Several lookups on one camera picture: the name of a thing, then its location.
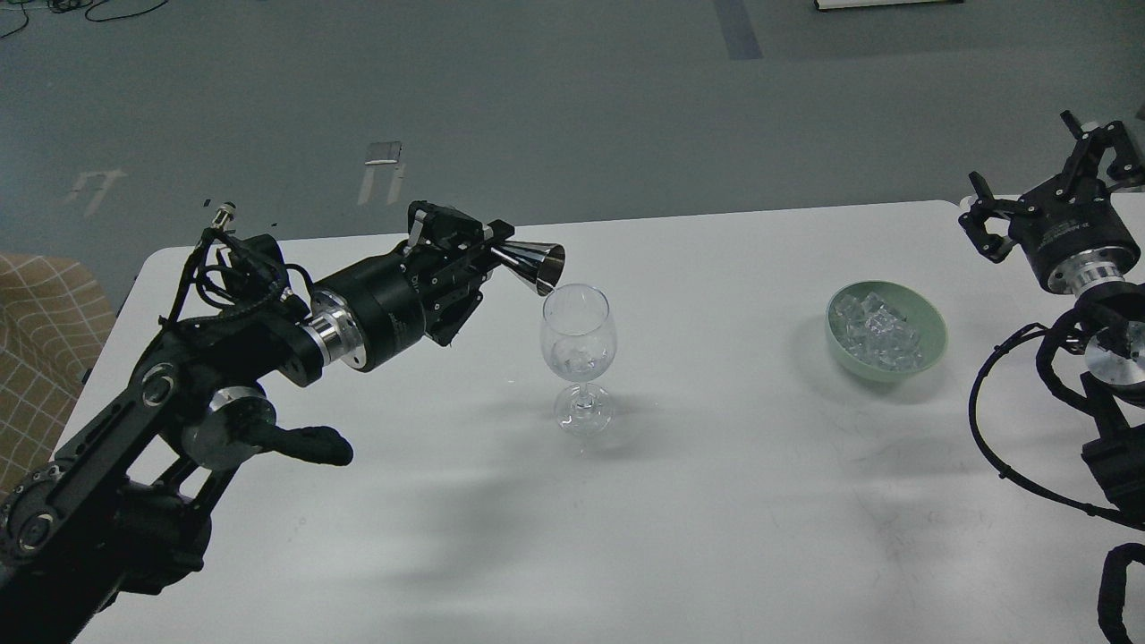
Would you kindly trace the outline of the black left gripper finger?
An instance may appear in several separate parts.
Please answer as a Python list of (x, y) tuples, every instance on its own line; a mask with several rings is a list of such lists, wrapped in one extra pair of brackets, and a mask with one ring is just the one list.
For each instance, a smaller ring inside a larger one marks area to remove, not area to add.
[(432, 260), (474, 269), (490, 268), (495, 264), (492, 249), (515, 233), (504, 220), (481, 223), (459, 209), (440, 207), (429, 201), (413, 201), (408, 206), (406, 223), (404, 256), (410, 262)]
[(492, 261), (458, 260), (435, 273), (425, 300), (425, 336), (449, 346), (482, 301), (481, 288), (492, 273)]

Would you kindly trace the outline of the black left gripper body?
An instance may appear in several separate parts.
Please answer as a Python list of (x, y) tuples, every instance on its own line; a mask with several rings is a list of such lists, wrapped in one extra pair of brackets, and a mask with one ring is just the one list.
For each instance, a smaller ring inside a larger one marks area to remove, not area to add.
[(403, 252), (368, 257), (311, 285), (311, 338), (326, 363), (368, 372), (425, 336), (432, 276), (447, 266)]

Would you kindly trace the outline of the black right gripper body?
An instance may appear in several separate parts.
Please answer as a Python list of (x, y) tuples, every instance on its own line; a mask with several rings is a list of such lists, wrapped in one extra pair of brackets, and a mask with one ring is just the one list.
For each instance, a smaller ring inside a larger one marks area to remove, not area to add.
[(1039, 288), (1071, 293), (1069, 262), (1107, 262), (1120, 274), (1142, 259), (1142, 248), (1113, 207), (1108, 188), (1083, 183), (1068, 196), (1039, 186), (1019, 197), (1009, 233), (1025, 253)]

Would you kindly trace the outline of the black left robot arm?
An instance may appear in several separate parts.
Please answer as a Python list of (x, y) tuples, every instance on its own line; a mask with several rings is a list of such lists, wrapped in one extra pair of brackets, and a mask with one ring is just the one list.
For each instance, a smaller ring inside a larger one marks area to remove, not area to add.
[(510, 262), (514, 228), (413, 201), (409, 235), (322, 280), (270, 235), (238, 238), (226, 201), (179, 276), (131, 379), (3, 498), (3, 643), (70, 643), (120, 594), (199, 572), (211, 513), (262, 453), (344, 466), (335, 429), (283, 429), (261, 379), (299, 385), (340, 361), (377, 369), (428, 338), (445, 346)]

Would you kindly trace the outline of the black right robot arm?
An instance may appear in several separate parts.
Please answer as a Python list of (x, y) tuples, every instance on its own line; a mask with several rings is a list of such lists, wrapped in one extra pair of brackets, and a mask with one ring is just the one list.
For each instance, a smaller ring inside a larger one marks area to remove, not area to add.
[[(1073, 139), (1063, 170), (1029, 191), (1003, 199), (977, 172), (973, 199), (958, 223), (976, 251), (998, 264), (1022, 249), (1039, 288), (1069, 296), (1073, 305), (1051, 325), (1030, 323), (998, 343), (979, 368), (968, 398), (971, 435), (998, 478), (1063, 506), (1142, 531), (1144, 437), (1122, 406), (1142, 408), (1144, 291), (1128, 273), (1142, 262), (1142, 246), (1112, 197), (1142, 187), (1142, 150), (1122, 121), (1084, 126), (1060, 113)], [(1098, 433), (1081, 457), (1100, 486), (1101, 508), (1064, 496), (1030, 480), (998, 457), (979, 429), (980, 391), (1001, 359), (1039, 341), (1034, 367), (1047, 391), (1091, 419)]]

